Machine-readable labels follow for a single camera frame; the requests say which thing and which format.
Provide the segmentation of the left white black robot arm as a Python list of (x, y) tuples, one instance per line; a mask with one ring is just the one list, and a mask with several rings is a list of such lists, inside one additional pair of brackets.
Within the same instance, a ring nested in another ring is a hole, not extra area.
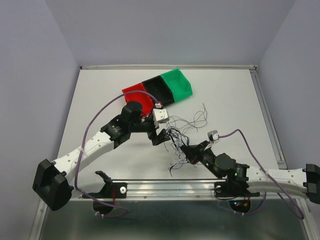
[(82, 139), (81, 145), (70, 153), (53, 161), (42, 160), (36, 169), (32, 184), (34, 192), (52, 211), (64, 207), (72, 197), (73, 190), (79, 190), (78, 175), (100, 156), (115, 150), (128, 141), (132, 133), (146, 133), (154, 146), (170, 140), (160, 124), (169, 120), (168, 111), (156, 103), (147, 117), (143, 117), (142, 104), (129, 101), (109, 123), (93, 137)]

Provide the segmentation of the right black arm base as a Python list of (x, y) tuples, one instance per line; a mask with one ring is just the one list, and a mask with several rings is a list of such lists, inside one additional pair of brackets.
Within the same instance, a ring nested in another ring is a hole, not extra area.
[(259, 192), (251, 193), (247, 186), (230, 184), (226, 181), (214, 183), (213, 195), (221, 201), (228, 201), (230, 208), (239, 214), (247, 214), (251, 209), (251, 199), (260, 197)]

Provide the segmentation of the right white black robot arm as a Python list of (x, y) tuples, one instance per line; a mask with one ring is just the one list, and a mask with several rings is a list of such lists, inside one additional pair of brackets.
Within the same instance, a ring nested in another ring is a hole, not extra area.
[(279, 193), (320, 203), (320, 168), (315, 164), (291, 170), (262, 169), (238, 163), (226, 153), (215, 155), (208, 141), (180, 149), (189, 163), (202, 164), (217, 178), (214, 190), (219, 198)]

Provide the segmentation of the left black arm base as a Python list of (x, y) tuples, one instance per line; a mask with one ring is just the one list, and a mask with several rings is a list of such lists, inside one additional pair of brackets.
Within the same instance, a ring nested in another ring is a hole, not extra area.
[(100, 176), (104, 182), (103, 187), (99, 192), (83, 193), (83, 199), (93, 200), (93, 210), (96, 216), (102, 218), (116, 218), (124, 217), (129, 213), (126, 207), (116, 206), (116, 199), (124, 199), (127, 192), (122, 192), (121, 189), (127, 189), (128, 184), (125, 182), (114, 183), (113, 180), (103, 171), (98, 170), (95, 172)]

